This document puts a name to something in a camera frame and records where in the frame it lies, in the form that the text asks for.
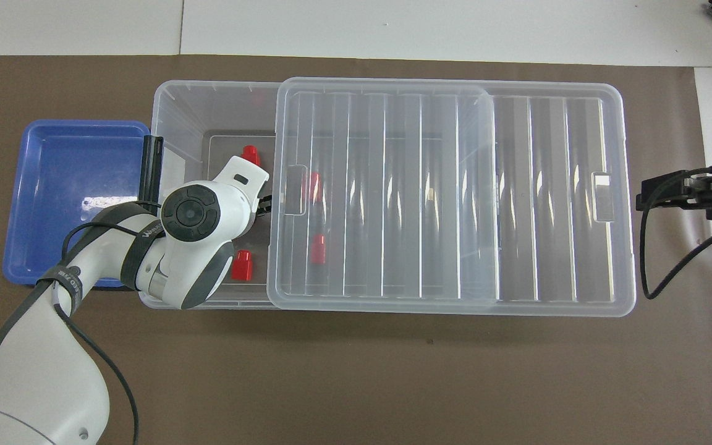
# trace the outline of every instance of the clear plastic box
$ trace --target clear plastic box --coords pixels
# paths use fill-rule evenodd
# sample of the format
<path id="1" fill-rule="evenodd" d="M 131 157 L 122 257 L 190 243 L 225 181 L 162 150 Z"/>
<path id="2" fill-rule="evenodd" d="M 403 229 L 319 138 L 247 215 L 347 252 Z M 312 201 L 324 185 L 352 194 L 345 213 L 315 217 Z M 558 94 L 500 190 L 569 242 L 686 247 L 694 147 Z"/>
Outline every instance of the clear plastic box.
<path id="1" fill-rule="evenodd" d="M 166 141 L 162 190 L 212 177 L 265 138 L 272 220 L 239 239 L 262 269 L 205 307 L 622 316 L 635 305 L 622 99 L 609 85 L 171 81 L 153 134 Z"/>

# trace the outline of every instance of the white table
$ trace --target white table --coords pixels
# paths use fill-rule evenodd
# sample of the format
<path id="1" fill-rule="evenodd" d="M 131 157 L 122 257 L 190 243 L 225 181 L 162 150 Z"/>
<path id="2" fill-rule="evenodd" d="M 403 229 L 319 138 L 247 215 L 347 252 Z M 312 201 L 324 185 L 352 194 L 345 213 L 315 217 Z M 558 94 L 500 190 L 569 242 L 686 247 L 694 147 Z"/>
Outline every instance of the white table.
<path id="1" fill-rule="evenodd" d="M 705 5 L 701 0 L 10 0 L 0 1 L 0 54 L 262 54 L 697 67 L 705 155 L 712 164 L 712 20 Z"/>

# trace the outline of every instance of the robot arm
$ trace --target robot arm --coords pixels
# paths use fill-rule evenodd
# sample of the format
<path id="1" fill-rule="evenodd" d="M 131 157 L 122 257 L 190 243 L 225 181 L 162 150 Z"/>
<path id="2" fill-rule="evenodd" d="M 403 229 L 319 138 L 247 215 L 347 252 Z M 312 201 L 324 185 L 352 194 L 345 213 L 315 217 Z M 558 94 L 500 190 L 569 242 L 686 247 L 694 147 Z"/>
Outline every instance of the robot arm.
<path id="1" fill-rule="evenodd" d="M 232 158 L 215 180 L 170 192 L 160 220 L 136 203 L 97 215 L 100 226 L 37 282 L 0 331 L 0 443 L 96 443 L 108 422 L 108 392 L 54 305 L 70 316 L 103 277 L 177 308 L 204 302 L 229 270 L 231 240 L 251 227 L 267 180 Z"/>

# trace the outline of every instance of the black cable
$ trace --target black cable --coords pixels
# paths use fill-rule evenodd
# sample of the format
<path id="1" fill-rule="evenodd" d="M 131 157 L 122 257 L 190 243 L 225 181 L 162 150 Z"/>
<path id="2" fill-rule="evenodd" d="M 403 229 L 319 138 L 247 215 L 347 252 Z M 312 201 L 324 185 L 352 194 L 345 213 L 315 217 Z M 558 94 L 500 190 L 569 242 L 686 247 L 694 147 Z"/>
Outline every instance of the black cable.
<path id="1" fill-rule="evenodd" d="M 647 267 L 645 264 L 645 236 L 647 232 L 647 217 L 650 216 L 650 209 L 655 206 L 656 200 L 658 200 L 658 197 L 660 197 L 662 192 L 664 192 L 664 189 L 667 189 L 669 188 L 669 186 L 678 183 L 678 181 L 680 180 L 684 180 L 688 177 L 692 177 L 697 174 L 712 174 L 712 166 L 682 172 L 679 175 L 665 180 L 664 182 L 660 183 L 660 185 L 658 185 L 655 189 L 653 189 L 653 192 L 650 194 L 650 199 L 647 199 L 647 202 L 645 203 L 645 208 L 642 212 L 641 228 L 639 229 L 639 273 L 642 279 L 642 291 L 644 292 L 645 297 L 647 297 L 647 299 L 656 298 L 661 293 L 661 291 L 664 290 L 667 284 L 672 281 L 675 275 L 677 275 L 677 273 L 679 273 L 683 269 L 683 267 L 685 267 L 685 265 L 690 262 L 690 260 L 694 259 L 694 257 L 700 254 L 701 251 L 706 250 L 706 248 L 712 245 L 711 236 L 709 237 L 709 239 L 704 240 L 704 242 L 702 242 L 700 245 L 693 248 L 693 250 L 690 251 L 689 254 L 684 256 L 683 259 L 681 259 L 680 262 L 678 262 L 677 265 L 675 265 L 675 267 L 673 267 L 669 271 L 669 273 L 666 274 L 663 281 L 661 281 L 660 284 L 656 286 L 655 290 L 653 290 L 653 292 L 650 292 L 650 288 L 647 286 Z"/>
<path id="2" fill-rule="evenodd" d="M 133 414 L 133 445 L 136 445 L 139 442 L 139 412 L 136 409 L 136 400 L 134 398 L 134 393 L 130 391 L 130 386 L 128 386 L 128 382 L 126 381 L 125 376 L 122 375 L 121 371 L 119 371 L 119 368 L 114 363 L 114 361 L 112 361 L 111 358 L 106 355 L 106 352 L 104 352 L 104 350 L 101 349 L 100 346 L 95 344 L 93 339 L 89 338 L 87 334 L 82 331 L 81 328 L 76 326 L 76 324 L 71 321 L 67 315 L 65 315 L 65 311 L 62 310 L 62 307 L 59 306 L 58 303 L 54 304 L 54 310 L 56 310 L 57 315 L 62 318 L 62 321 L 65 322 L 65 326 L 67 326 L 68 329 L 76 333 L 79 338 L 81 338 L 85 343 L 87 343 L 93 349 L 93 351 L 95 351 L 96 354 L 99 355 L 106 362 L 106 364 L 108 364 L 108 366 L 111 368 L 111 371 L 113 371 L 114 374 L 117 376 L 119 383 L 122 385 L 122 389 L 125 391 L 125 395 L 128 396 L 128 402 L 130 402 L 130 412 L 131 414 Z"/>
<path id="3" fill-rule="evenodd" d="M 77 234 L 79 231 L 82 231 L 88 227 L 107 227 L 110 229 L 116 229 L 121 232 L 125 232 L 129 235 L 132 236 L 139 236 L 139 233 L 135 231 L 131 231 L 130 229 L 124 228 L 123 226 L 119 226 L 117 224 L 111 224 L 110 222 L 101 222 L 101 221 L 90 221 L 90 222 L 85 222 L 84 224 L 79 224 L 78 226 L 74 227 L 73 230 L 68 232 L 68 234 L 65 236 L 65 239 L 62 241 L 62 258 L 63 260 L 65 259 L 65 256 L 67 256 L 67 248 L 68 245 L 70 244 L 70 239 L 73 237 L 74 234 Z"/>

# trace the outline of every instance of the red cap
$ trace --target red cap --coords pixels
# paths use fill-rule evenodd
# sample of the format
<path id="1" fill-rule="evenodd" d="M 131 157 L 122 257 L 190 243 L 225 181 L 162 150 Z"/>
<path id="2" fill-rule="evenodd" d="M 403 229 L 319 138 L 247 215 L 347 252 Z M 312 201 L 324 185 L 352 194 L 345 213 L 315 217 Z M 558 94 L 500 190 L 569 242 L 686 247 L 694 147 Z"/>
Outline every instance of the red cap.
<path id="1" fill-rule="evenodd" d="M 311 241 L 311 251 L 309 252 L 309 262 L 314 265 L 326 264 L 326 237 L 324 234 L 316 234 Z"/>
<path id="2" fill-rule="evenodd" d="M 232 279 L 242 279 L 252 281 L 252 253 L 248 250 L 238 250 L 235 260 L 232 262 L 229 276 Z"/>
<path id="3" fill-rule="evenodd" d="M 257 153 L 257 147 L 253 145 L 248 145 L 244 147 L 244 152 L 240 155 L 241 158 L 246 159 L 249 163 L 255 166 L 260 166 L 260 155 Z"/>

